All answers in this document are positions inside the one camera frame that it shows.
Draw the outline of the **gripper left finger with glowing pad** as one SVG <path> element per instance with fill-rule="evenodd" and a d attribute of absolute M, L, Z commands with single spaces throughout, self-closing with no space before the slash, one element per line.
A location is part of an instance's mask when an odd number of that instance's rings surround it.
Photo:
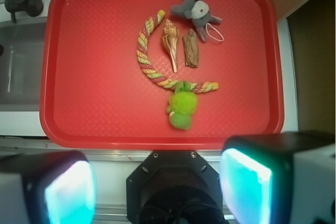
<path fill-rule="evenodd" d="M 94 171 L 80 151 L 1 156 L 1 223 L 92 223 Z"/>

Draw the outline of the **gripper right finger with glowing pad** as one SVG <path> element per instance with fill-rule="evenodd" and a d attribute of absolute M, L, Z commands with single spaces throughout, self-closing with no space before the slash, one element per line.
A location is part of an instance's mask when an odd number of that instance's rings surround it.
<path fill-rule="evenodd" d="M 232 136 L 219 180 L 238 223 L 335 223 L 335 135 Z"/>

